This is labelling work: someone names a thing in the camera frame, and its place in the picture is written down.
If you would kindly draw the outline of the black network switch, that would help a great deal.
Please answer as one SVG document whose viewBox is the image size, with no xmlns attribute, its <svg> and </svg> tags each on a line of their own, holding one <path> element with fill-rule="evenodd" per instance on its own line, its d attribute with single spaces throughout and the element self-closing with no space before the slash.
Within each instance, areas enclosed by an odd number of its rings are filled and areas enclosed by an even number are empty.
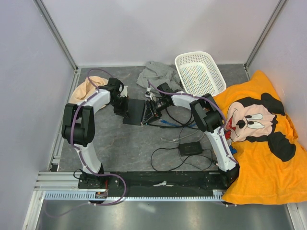
<svg viewBox="0 0 307 230">
<path fill-rule="evenodd" d="M 128 114 L 129 117 L 123 118 L 123 124 L 140 126 L 145 107 L 145 100 L 129 99 Z"/>
</svg>

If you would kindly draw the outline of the grey cloth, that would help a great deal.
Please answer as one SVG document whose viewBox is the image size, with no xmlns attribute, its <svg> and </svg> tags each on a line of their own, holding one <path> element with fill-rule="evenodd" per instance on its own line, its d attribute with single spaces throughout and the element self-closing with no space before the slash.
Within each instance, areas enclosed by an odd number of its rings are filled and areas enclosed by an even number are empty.
<svg viewBox="0 0 307 230">
<path fill-rule="evenodd" d="M 148 80 L 155 87 L 167 83 L 172 90 L 182 89 L 177 70 L 161 62 L 148 61 L 145 63 L 145 69 L 139 74 L 136 83 L 147 88 Z"/>
</svg>

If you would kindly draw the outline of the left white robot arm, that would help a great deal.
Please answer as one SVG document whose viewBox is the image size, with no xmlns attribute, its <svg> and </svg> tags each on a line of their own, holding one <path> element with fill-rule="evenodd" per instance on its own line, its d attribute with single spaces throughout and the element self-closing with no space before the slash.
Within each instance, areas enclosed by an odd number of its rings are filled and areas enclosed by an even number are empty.
<svg viewBox="0 0 307 230">
<path fill-rule="evenodd" d="M 93 139 L 95 113 L 105 105 L 111 105 L 114 114 L 129 117 L 127 87 L 117 78 L 110 78 L 107 85 L 95 86 L 94 93 L 79 103 L 68 103 L 64 108 L 62 137 L 75 149 L 82 170 L 90 173 L 89 184 L 101 188 L 105 184 L 104 168 L 97 157 Z"/>
</svg>

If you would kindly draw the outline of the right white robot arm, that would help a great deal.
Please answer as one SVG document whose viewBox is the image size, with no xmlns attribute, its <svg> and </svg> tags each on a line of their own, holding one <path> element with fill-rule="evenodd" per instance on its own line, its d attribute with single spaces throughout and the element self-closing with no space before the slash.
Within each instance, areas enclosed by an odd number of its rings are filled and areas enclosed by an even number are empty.
<svg viewBox="0 0 307 230">
<path fill-rule="evenodd" d="M 233 157 L 227 144 L 224 126 L 226 118 L 217 106 L 213 97 L 207 93 L 203 96 L 192 95 L 183 91 L 172 91 L 167 83 L 154 87 L 148 83 L 145 97 L 142 125 L 149 125 L 158 120 L 170 106 L 179 106 L 191 111 L 197 128 L 208 137 L 217 158 L 220 171 L 220 184 L 232 188 L 237 183 L 239 163 Z"/>
</svg>

